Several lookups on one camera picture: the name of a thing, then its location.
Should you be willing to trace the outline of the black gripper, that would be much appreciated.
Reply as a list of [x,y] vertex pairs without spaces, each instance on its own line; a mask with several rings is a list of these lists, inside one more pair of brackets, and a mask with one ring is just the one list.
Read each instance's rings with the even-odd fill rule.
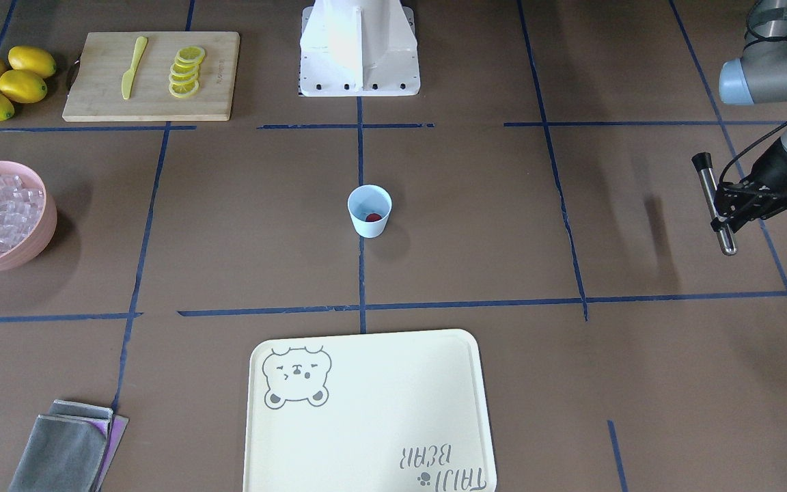
[[747,222],[768,220],[787,211],[787,150],[772,144],[740,182],[721,181],[713,197],[721,216],[710,221],[716,234],[737,232]]

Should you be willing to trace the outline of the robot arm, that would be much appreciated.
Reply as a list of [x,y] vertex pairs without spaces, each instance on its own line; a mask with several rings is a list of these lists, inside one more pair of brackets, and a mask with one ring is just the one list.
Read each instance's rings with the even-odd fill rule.
[[[787,1],[757,1],[747,15],[741,56],[719,73],[719,96],[731,105],[787,102]],[[714,231],[787,211],[787,122],[738,182],[721,181],[713,196]]]

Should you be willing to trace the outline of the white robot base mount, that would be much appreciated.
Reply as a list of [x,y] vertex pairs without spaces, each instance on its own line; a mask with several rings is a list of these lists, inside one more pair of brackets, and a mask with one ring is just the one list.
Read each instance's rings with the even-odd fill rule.
[[316,1],[302,11],[298,93],[415,96],[421,89],[415,15],[400,1]]

